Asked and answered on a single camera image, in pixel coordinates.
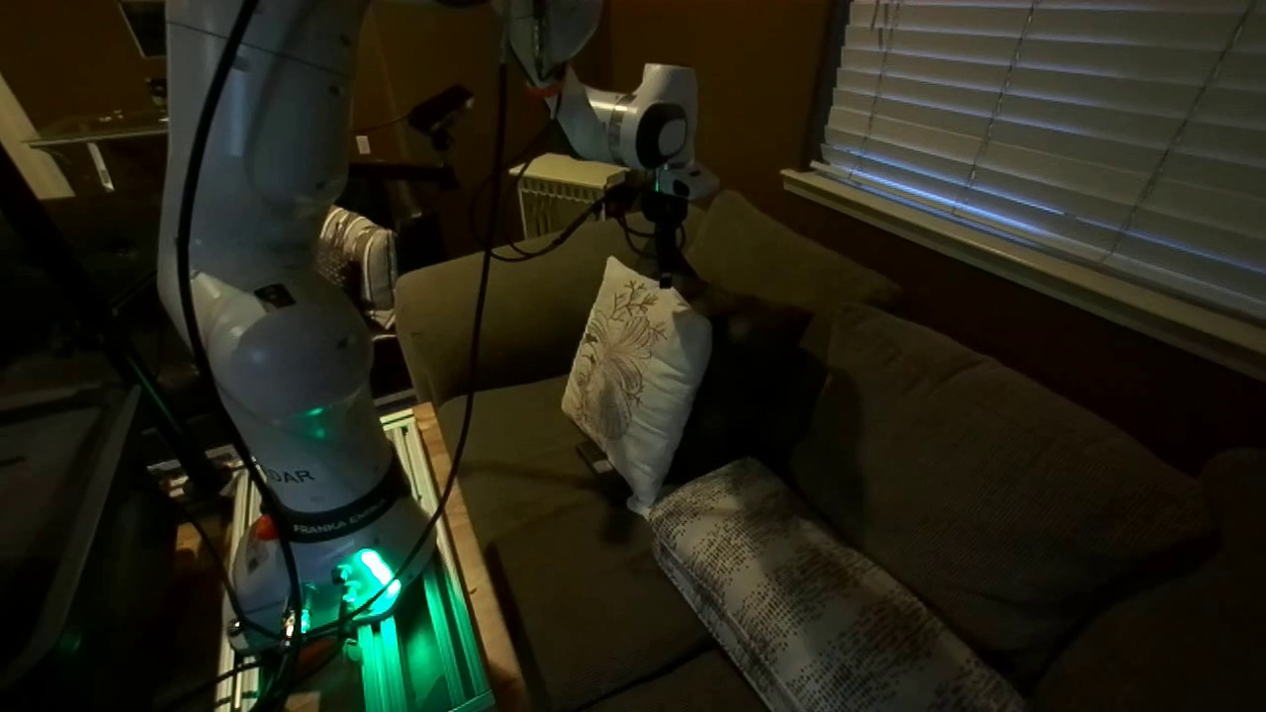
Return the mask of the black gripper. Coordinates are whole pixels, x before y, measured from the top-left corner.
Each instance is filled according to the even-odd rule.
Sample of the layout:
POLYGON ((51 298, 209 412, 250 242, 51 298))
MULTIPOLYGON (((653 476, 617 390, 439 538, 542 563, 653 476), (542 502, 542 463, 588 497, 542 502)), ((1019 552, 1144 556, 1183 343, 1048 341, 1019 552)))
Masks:
POLYGON ((653 261, 662 282, 691 282, 691 264, 682 250, 688 187, 682 176, 649 176, 642 187, 642 215, 653 221, 653 261))

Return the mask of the green lit robot base table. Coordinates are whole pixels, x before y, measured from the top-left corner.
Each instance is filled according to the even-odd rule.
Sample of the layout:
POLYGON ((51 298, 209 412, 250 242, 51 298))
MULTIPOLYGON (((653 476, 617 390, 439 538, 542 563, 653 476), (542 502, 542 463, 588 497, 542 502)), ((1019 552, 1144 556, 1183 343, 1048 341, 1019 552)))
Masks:
POLYGON ((213 712, 496 712, 460 492, 414 406, 378 419, 406 497, 376 535, 281 538, 234 480, 213 712))

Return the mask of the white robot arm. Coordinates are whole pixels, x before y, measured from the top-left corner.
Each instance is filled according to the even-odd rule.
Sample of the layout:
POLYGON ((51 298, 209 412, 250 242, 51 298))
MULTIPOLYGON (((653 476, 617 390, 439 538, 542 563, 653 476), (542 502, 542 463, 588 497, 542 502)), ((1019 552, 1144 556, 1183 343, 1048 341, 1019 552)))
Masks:
POLYGON ((231 569, 253 645, 308 635, 308 596, 347 569, 378 581, 369 617, 390 609, 426 546, 426 511, 369 390, 369 327, 320 275, 369 8, 167 0, 157 298, 273 519, 231 569))

